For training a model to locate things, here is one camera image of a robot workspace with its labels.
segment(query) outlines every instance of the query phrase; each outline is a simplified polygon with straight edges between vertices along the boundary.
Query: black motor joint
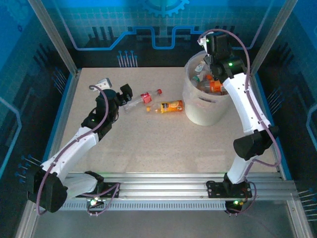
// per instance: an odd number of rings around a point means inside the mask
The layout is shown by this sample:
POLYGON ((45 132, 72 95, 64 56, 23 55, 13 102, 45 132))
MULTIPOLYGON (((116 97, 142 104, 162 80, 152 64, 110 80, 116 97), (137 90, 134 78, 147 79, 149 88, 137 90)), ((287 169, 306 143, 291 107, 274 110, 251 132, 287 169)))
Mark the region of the black motor joint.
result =
MULTIPOLYGON (((98 128, 96 133, 98 133, 99 141, 111 130, 112 124, 119 117, 119 107, 127 104, 132 99, 133 93, 129 84, 123 85, 120 90, 122 94, 115 92, 112 89, 105 89, 105 93, 108 100, 108 115, 101 127, 98 128)), ((100 93, 96 98, 97 106, 89 113, 81 123, 82 127, 88 127, 90 129, 95 128, 104 118, 106 113, 106 102, 103 95, 100 93)))

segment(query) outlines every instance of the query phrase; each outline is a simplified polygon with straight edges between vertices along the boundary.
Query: glass panel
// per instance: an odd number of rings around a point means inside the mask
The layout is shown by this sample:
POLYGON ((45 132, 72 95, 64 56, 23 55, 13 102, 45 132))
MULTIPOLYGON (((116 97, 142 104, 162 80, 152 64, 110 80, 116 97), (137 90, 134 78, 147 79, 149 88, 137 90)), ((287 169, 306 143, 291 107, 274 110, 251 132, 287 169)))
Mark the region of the glass panel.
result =
MULTIPOLYGON (((290 174, 299 191, 312 187, 314 192, 317 189, 316 16, 316 2, 298 1, 258 72, 268 110, 280 128, 279 138, 290 174)), ((313 211, 307 214, 313 214, 316 207, 309 208, 313 211)))
POLYGON ((75 49, 71 52, 78 67, 184 66, 201 50, 198 36, 211 28, 234 32, 257 52, 283 4, 283 0, 45 1, 65 43, 75 49))
POLYGON ((69 72, 27 1, 0 1, 0 16, 0 230, 13 237, 69 72))

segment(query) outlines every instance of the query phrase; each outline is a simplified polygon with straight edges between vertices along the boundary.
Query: clear plastic container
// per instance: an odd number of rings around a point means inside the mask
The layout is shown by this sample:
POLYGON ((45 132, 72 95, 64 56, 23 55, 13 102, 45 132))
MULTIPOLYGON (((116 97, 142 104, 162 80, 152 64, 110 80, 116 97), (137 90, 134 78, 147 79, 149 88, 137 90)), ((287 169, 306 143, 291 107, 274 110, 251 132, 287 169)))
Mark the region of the clear plastic container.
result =
POLYGON ((148 91, 146 93, 141 94, 133 98, 130 102, 123 106, 125 111, 128 113, 139 105, 148 104, 152 101, 155 101, 157 97, 162 94, 162 90, 158 89, 156 91, 148 91))

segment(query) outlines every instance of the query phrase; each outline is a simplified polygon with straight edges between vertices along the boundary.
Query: gear graphic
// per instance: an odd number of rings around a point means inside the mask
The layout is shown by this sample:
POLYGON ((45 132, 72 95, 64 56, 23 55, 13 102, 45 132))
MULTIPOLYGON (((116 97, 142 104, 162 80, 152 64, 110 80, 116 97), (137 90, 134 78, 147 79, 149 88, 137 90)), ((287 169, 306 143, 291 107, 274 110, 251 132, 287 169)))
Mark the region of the gear graphic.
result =
POLYGON ((178 14, 178 11, 185 9, 185 4, 189 0, 139 0, 144 10, 149 14, 154 14, 155 17, 161 15, 162 17, 172 16, 173 13, 178 14))

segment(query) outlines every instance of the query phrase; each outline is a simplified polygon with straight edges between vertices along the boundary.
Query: orange bottle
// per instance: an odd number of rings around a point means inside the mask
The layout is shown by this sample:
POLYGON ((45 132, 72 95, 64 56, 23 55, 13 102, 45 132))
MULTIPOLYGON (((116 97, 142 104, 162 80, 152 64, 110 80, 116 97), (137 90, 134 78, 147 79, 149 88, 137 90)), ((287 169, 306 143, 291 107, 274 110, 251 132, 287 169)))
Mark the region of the orange bottle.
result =
POLYGON ((160 102, 147 107, 147 112, 151 113, 170 113, 181 112, 184 110, 183 101, 160 102))

